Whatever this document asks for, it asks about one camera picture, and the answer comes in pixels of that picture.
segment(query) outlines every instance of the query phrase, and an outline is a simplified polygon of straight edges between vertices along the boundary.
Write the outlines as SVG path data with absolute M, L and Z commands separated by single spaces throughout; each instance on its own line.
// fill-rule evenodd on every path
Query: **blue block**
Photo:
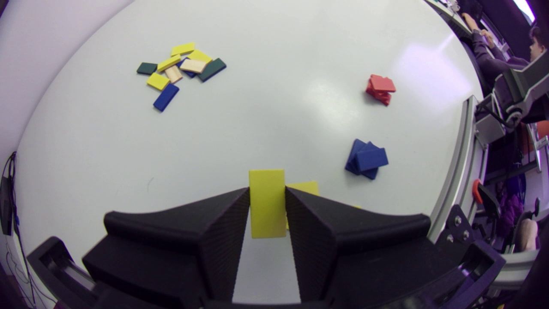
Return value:
M 359 151 L 356 154 L 356 162 L 361 172 L 389 164 L 385 148 Z
M 166 88 L 162 90 L 162 93 L 160 93 L 160 96 L 158 96 L 156 101 L 154 101 L 153 106 L 163 112 L 178 91 L 179 88 L 177 86 L 174 84 L 168 84 Z
M 360 175 L 360 171 L 358 170 L 357 166 L 354 164 L 354 159 L 358 151 L 363 148 L 366 145 L 365 142 L 356 139 L 352 143 L 351 153 L 349 153 L 349 158 L 347 159 L 347 164 L 345 165 L 345 169 L 352 172 L 353 174 Z
M 371 142 L 368 142 L 366 144 L 363 141 L 361 141 L 359 139 L 356 139 L 352 144 L 351 153 L 349 153 L 349 158 L 347 159 L 347 164 L 345 165 L 345 169 L 350 171 L 351 173 L 353 173 L 355 175 L 362 174 L 362 175 L 374 180 L 376 178 L 378 169 L 373 168 L 373 169 L 366 170 L 364 172 L 360 172 L 360 170 L 358 169 L 358 166 L 357 166 L 357 162 L 356 162 L 356 154 L 359 151 L 375 150 L 375 149 L 379 149 L 379 147 L 372 144 Z
M 368 142 L 366 145 L 364 145 L 363 148 L 361 148 L 359 150 L 360 151 L 368 151 L 368 150 L 377 150 L 379 149 L 378 146 L 372 144 L 372 142 Z M 360 170 L 358 169 L 358 164 L 357 164 L 357 161 L 356 161 L 356 155 L 355 155 L 355 160 L 353 160 L 353 163 L 355 164 L 356 166 L 356 170 L 360 172 Z M 369 170 L 365 170 L 364 172 L 361 172 L 362 175 L 374 180 L 377 176 L 377 171 L 378 171 L 378 168 L 372 168 L 372 169 L 369 169 Z
M 177 63 L 177 67 L 179 68 L 181 66 L 181 64 L 183 63 L 183 61 L 189 59 L 188 57 L 185 57 L 185 59 L 181 60 L 179 63 Z M 190 78 L 193 78 L 195 77 L 197 74 L 195 72 L 191 72 L 191 71 L 183 71 L 185 74 L 189 75 Z

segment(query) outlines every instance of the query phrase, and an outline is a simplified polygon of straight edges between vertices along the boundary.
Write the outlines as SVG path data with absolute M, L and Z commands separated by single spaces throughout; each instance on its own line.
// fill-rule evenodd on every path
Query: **pile of blocks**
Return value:
M 389 164 L 385 148 L 379 148 L 372 142 L 365 143 L 356 139 L 345 169 L 355 175 L 364 175 L 372 180 L 376 178 L 378 168 Z
M 366 93 L 373 96 L 381 103 L 385 104 L 385 106 L 388 106 L 389 102 L 391 101 L 390 92 L 395 91 L 395 85 L 390 78 L 384 78 L 376 74 L 370 75 L 370 80 L 368 80 Z
M 181 55 L 184 54 L 189 55 L 181 59 Z M 174 47 L 171 58 L 159 64 L 141 63 L 137 73 L 150 75 L 147 84 L 161 91 L 153 106 L 163 112 L 179 91 L 179 87 L 174 84 L 183 78 L 181 71 L 190 78 L 198 75 L 198 78 L 205 82 L 226 67 L 227 65 L 221 59 L 212 60 L 205 53 L 195 49 L 193 42 Z

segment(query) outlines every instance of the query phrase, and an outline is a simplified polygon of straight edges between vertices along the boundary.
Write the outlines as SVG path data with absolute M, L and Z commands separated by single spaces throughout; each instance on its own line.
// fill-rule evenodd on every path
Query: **red object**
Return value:
M 395 92 L 396 88 L 393 81 L 390 78 L 384 78 L 376 74 L 370 76 L 368 80 L 368 87 L 366 93 L 373 96 L 386 106 L 391 101 L 391 94 L 389 92 Z
M 473 197 L 475 198 L 475 202 L 477 202 L 477 204 L 482 204 L 482 197 L 480 197 L 479 193 L 479 184 L 480 179 L 476 179 L 473 182 Z

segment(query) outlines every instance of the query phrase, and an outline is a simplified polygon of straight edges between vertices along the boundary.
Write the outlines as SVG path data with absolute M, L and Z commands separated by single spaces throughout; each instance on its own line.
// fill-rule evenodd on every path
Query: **white table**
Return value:
M 191 41 L 227 69 L 179 81 L 159 113 L 135 70 Z M 394 81 L 389 107 L 364 93 L 370 74 Z M 423 0 L 136 1 L 74 54 L 25 130 L 25 250 L 55 235 L 82 265 L 105 213 L 245 187 L 249 169 L 283 168 L 287 183 L 317 180 L 322 196 L 370 211 L 430 215 L 470 95 L 481 97 L 473 66 Z M 355 138 L 386 148 L 374 181 L 344 170 Z M 299 301 L 289 237 L 247 230 L 233 301 Z

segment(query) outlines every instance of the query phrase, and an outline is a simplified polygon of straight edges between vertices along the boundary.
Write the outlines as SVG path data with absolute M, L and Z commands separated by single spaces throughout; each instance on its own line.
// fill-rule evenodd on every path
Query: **person's arm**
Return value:
M 496 77 L 510 68 L 507 62 L 494 59 L 488 53 L 486 43 L 479 30 L 473 31 L 473 53 L 477 59 L 480 70 L 489 83 L 493 83 Z
M 471 32 L 475 30 L 480 32 L 480 28 L 477 25 L 477 22 L 471 17 L 471 15 L 467 13 L 462 13 L 461 16 L 463 17 L 463 20 L 465 21 L 469 29 L 471 29 Z
M 488 47 L 490 47 L 490 51 L 494 55 L 494 58 L 501 61 L 507 61 L 503 56 L 503 53 L 501 53 L 500 49 L 497 48 L 496 44 L 494 43 L 494 37 L 492 36 L 492 34 L 486 30 L 481 30 L 480 34 L 486 38 L 486 41 L 488 42 Z

